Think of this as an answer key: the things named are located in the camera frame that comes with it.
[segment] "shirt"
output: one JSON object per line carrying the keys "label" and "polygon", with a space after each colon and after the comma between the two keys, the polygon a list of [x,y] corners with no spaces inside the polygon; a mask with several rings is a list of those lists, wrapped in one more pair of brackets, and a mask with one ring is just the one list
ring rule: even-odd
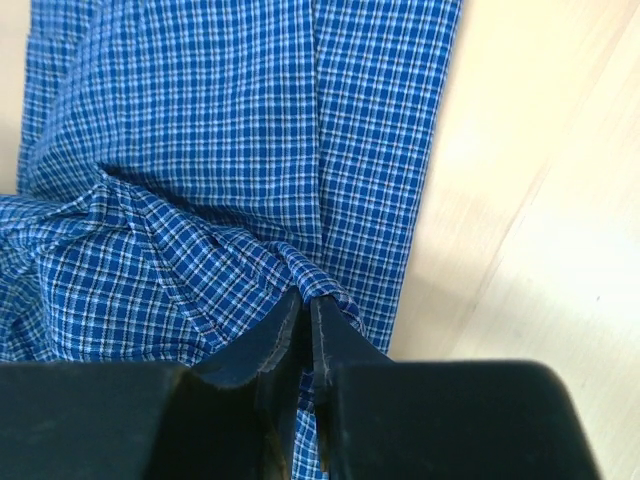
{"label": "shirt", "polygon": [[[193,365],[291,286],[389,346],[457,0],[33,0],[0,360]],[[310,377],[293,477],[319,470]]]}

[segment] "plaid cloth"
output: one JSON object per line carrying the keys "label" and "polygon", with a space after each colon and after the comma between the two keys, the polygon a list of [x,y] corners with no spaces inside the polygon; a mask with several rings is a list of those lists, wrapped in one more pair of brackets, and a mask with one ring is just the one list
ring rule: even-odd
{"label": "plaid cloth", "polygon": [[32,0],[0,360],[191,365],[292,285],[385,351],[459,10]]}

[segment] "grid pattern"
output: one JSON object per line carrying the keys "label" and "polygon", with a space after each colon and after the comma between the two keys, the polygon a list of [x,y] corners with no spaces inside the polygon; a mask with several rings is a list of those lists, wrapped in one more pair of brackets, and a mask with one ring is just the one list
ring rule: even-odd
{"label": "grid pattern", "polygon": [[0,360],[190,365],[291,285],[386,351],[459,10],[34,0]]}

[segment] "blue checkered cloth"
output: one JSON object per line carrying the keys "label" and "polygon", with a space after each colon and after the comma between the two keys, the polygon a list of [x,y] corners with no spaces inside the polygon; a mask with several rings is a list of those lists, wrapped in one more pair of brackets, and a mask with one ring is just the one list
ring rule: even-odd
{"label": "blue checkered cloth", "polygon": [[32,0],[0,360],[192,365],[293,285],[387,350],[459,10]]}

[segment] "table surface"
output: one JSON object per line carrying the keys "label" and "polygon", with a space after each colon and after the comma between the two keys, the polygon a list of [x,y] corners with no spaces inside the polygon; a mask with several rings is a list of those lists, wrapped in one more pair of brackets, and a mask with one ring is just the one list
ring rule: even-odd
{"label": "table surface", "polygon": [[[29,3],[0,3],[0,192]],[[391,354],[525,358],[640,480],[640,0],[468,0]]]}

